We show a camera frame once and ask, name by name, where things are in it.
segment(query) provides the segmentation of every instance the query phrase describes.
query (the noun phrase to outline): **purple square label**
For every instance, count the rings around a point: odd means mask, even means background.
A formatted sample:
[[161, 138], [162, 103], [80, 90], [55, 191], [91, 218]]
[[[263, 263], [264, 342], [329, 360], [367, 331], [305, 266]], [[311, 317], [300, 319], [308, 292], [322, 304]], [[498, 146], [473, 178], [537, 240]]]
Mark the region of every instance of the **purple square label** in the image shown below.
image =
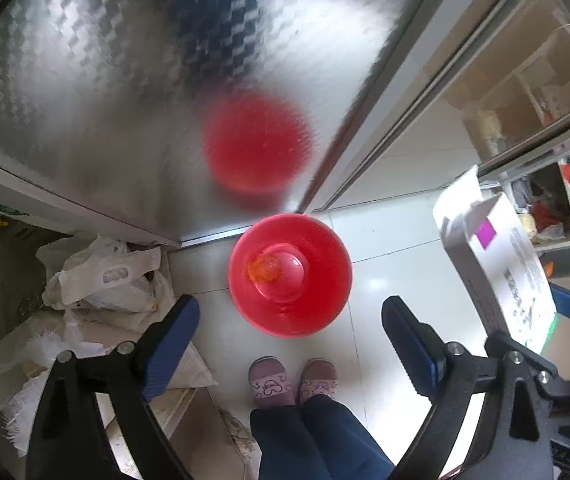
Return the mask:
[[494, 229], [494, 226], [489, 222], [489, 220], [485, 220], [480, 224], [478, 231], [476, 231], [476, 236], [478, 236], [478, 241], [481, 243], [481, 247], [486, 250], [496, 236], [496, 229]]

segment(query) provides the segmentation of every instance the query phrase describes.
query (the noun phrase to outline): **white box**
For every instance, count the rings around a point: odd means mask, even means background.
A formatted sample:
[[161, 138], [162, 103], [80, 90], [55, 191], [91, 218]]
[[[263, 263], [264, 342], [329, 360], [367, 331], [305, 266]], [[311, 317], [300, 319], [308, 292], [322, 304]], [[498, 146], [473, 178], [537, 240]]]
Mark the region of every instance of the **white box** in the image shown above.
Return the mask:
[[443, 247], [487, 333], [501, 330], [540, 352], [556, 307], [507, 196], [500, 192], [483, 200], [473, 167], [441, 194], [433, 214]]

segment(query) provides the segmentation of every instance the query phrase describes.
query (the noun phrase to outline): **person's leg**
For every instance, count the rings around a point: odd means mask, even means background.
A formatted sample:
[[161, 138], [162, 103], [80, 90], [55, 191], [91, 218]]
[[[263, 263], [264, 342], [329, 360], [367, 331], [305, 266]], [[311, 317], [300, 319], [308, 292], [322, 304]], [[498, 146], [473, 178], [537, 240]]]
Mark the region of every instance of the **person's leg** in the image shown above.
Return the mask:
[[303, 371], [300, 415], [332, 480], [384, 480], [394, 464], [350, 410], [333, 399], [338, 385], [329, 361], [311, 361]]
[[257, 409], [252, 435], [262, 451], [259, 480], [332, 480], [295, 405], [287, 373], [273, 357], [257, 360], [249, 380]]

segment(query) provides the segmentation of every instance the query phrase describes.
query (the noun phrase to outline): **pink slipper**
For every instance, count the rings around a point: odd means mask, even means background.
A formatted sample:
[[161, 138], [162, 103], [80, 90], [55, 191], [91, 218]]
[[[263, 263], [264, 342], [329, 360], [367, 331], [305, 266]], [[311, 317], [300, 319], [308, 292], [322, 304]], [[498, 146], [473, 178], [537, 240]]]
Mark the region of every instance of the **pink slipper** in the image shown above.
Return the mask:
[[336, 367], [325, 359], [312, 359], [305, 365], [300, 376], [298, 403], [302, 404], [314, 395], [336, 398], [338, 373]]
[[249, 368], [249, 384], [257, 408], [296, 405], [285, 367], [275, 357], [266, 356], [254, 361]]

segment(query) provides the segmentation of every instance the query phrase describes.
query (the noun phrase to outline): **dark blue pants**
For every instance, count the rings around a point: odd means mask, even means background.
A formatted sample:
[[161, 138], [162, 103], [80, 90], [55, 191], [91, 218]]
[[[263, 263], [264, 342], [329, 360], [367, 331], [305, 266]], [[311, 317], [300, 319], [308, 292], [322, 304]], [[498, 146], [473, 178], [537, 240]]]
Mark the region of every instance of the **dark blue pants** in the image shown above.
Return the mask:
[[250, 419], [262, 451], [259, 480], [384, 480], [394, 468], [353, 413], [328, 396], [253, 410]]

